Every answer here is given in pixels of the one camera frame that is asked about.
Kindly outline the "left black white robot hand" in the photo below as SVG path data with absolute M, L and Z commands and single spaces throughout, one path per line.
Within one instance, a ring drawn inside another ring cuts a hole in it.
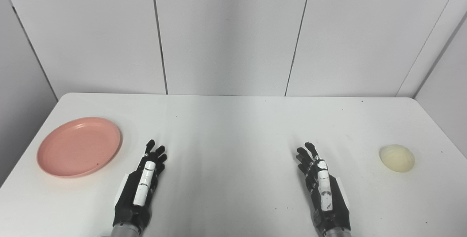
M 165 146 L 149 140 L 135 171 L 128 174 L 115 204 L 112 237 L 140 237 L 150 223 L 151 202 L 168 159 Z

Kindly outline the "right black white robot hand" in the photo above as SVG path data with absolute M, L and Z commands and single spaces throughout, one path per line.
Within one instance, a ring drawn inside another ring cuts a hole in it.
M 305 185 L 313 205 L 313 225 L 322 237 L 350 237 L 349 209 L 338 180 L 316 151 L 315 145 L 305 142 L 297 149 L 298 168 L 305 176 Z

